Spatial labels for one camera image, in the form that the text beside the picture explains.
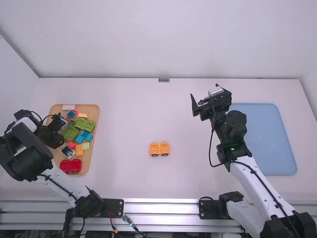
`metal frame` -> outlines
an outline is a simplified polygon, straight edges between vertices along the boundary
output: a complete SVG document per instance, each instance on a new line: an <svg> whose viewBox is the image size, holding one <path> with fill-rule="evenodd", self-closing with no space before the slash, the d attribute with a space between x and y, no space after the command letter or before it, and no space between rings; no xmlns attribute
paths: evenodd
<svg viewBox="0 0 317 238"><path fill-rule="evenodd" d="M201 220L197 199L124 199L124 213L145 232L237 233L234 220ZM290 200L298 212L309 212L317 222L317 200ZM61 230L67 201L0 200L0 230ZM83 219L74 218L72 230L80 230ZM134 231L121 219L113 219L119 231ZM84 230L112 231L108 218L88 218Z"/></svg>

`blue mat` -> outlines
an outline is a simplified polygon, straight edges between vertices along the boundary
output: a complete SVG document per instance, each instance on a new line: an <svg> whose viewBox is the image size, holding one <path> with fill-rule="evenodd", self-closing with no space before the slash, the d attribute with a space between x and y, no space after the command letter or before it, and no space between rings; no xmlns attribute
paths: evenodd
<svg viewBox="0 0 317 238"><path fill-rule="evenodd" d="M230 110L247 115L245 142L264 175L296 173L294 155L276 105L235 103Z"/></svg>

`orange toy car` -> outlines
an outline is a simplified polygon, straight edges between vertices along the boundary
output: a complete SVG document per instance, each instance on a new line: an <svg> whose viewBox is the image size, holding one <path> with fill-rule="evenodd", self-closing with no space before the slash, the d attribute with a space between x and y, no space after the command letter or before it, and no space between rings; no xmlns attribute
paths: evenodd
<svg viewBox="0 0 317 238"><path fill-rule="evenodd" d="M169 154L170 154L170 146L167 142L151 143L150 144L150 155L152 155L152 156L158 156L158 155L167 156Z"/></svg>

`table surface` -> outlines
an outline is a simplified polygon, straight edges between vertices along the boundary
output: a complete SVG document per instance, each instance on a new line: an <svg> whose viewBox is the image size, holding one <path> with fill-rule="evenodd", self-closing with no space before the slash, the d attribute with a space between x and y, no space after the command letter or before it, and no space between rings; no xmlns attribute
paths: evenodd
<svg viewBox="0 0 317 238"><path fill-rule="evenodd" d="M44 78L30 109L45 116L54 104L97 104L99 124L89 171L71 177L101 197L199 198L240 191L239 182L224 167L211 168L209 121L191 111L190 93L206 97L215 83L232 92L233 103L274 103L294 153L293 176L266 176L286 199L317 199L317 160L312 142L317 122L297 79L171 79ZM171 154L151 157L151 142L168 141ZM217 163L214 137L211 157ZM52 199L46 187L17 182L4 173L0 199Z"/></svg>

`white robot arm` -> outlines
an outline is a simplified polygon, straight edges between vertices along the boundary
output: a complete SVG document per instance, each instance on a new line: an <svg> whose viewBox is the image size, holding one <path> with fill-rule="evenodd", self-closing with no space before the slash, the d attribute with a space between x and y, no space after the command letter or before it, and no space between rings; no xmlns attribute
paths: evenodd
<svg viewBox="0 0 317 238"><path fill-rule="evenodd" d="M52 116L48 126L38 121L30 111L14 114L15 122L0 136L0 164L15 180L27 180L50 187L64 196L74 214L84 219L95 216L105 208L96 192L85 186L74 185L53 162L47 146L57 148L64 143L58 131L65 125L59 115Z"/></svg>
<svg viewBox="0 0 317 238"><path fill-rule="evenodd" d="M220 144L220 161L212 167L225 166L241 183L254 206L243 200L239 192L225 193L212 201L219 213L239 222L253 238L317 238L316 224L308 213L298 213L272 187L258 168L247 148L247 117L240 111L229 111L231 92L216 84L208 97L196 103L193 95L193 116L211 121Z"/></svg>

